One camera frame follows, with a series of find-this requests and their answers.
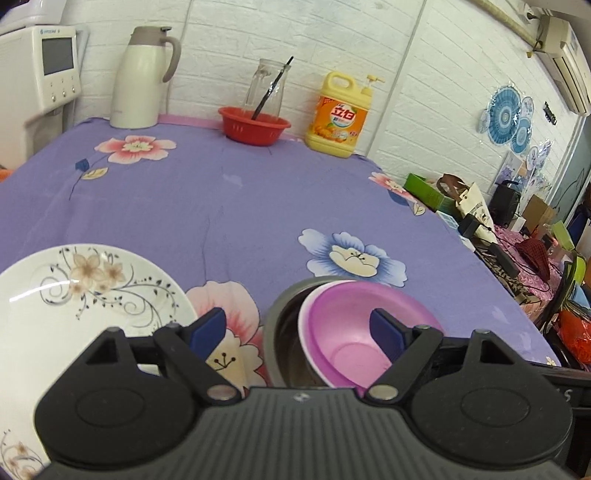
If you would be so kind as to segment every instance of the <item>blue flower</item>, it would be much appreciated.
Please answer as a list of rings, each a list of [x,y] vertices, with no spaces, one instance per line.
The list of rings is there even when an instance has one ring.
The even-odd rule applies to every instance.
[[[406,266],[402,262],[392,260],[375,245],[364,245],[347,232],[326,236],[308,228],[298,240],[314,255],[306,267],[315,277],[344,275],[396,287],[403,287],[407,279]]]

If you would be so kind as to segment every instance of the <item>flower print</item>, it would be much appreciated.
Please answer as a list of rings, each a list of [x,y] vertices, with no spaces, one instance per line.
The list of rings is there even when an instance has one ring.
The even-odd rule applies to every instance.
[[[123,275],[123,264],[110,264],[108,262],[105,262],[103,269],[105,270],[105,277],[107,283],[111,287],[117,285],[119,282],[125,281],[125,275]]]
[[[97,294],[105,294],[108,293],[113,287],[114,285],[111,282],[108,280],[103,280],[94,286],[94,291]]]
[[[76,288],[84,288],[89,290],[95,281],[103,282],[105,280],[105,272],[100,267],[100,257],[98,255],[91,255],[88,258],[80,254],[74,254],[74,265],[70,272],[70,280],[77,280],[73,282]]]
[[[419,203],[419,201],[413,195],[407,192],[403,187],[401,187],[398,183],[396,183],[393,179],[391,179],[384,173],[373,172],[372,176],[369,177],[369,179],[372,182],[377,183],[381,187],[384,187],[385,189],[389,190],[390,192],[400,195],[402,198],[408,200],[409,202]]]
[[[402,262],[392,260],[381,248],[365,245],[347,232],[327,236],[308,228],[298,241],[314,255],[306,266],[316,277],[345,275],[396,287],[403,287],[407,279]]]
[[[177,148],[177,144],[172,140],[156,140],[156,137],[145,135],[128,135],[125,140],[111,138],[95,147],[95,150],[111,153],[108,161],[112,163],[129,164],[139,162],[142,158],[162,160],[168,157],[167,150],[173,148]]]
[[[88,287],[86,287],[80,280],[70,280],[69,292],[73,297],[81,297],[87,291]]]
[[[226,334],[207,364],[232,383],[242,395],[251,387],[266,387],[262,358],[262,326],[252,297],[239,283],[208,281],[187,292],[197,316],[214,307],[226,313]]]
[[[12,443],[11,436],[8,430],[0,437],[0,467],[4,467],[15,480],[32,480],[43,468],[43,462],[22,442]]]

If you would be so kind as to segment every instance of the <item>purple bowl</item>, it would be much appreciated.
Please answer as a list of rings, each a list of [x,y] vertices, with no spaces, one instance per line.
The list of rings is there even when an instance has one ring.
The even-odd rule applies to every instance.
[[[408,327],[430,325],[443,332],[431,312],[396,288],[364,281],[328,284],[304,301],[298,316],[302,348],[327,385],[363,394],[390,367],[369,333],[369,316],[377,308]]]

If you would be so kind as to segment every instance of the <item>purple tablecloth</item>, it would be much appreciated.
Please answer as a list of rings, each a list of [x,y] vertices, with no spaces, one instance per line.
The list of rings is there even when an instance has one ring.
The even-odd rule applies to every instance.
[[[84,159],[94,179],[80,178]],[[295,141],[250,147],[217,130],[91,119],[0,184],[0,271],[56,245],[125,248],[175,278],[198,313],[232,310],[233,298],[228,328],[257,347],[258,321],[285,288],[345,274],[402,288],[449,336],[490,329],[526,359],[557,361],[458,235],[429,211],[416,216],[374,172]]]

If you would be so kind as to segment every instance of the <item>cardboard box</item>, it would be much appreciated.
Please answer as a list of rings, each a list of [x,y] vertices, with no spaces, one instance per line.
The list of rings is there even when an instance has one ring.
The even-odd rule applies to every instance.
[[[550,223],[556,211],[537,195],[533,195],[521,215],[525,218],[525,227],[533,233],[538,225]]]
[[[414,173],[408,174],[404,189],[412,193],[431,210],[440,210],[443,213],[451,215],[456,220],[462,218],[456,207],[456,201],[446,197],[439,190],[429,185],[424,177],[419,177]]]

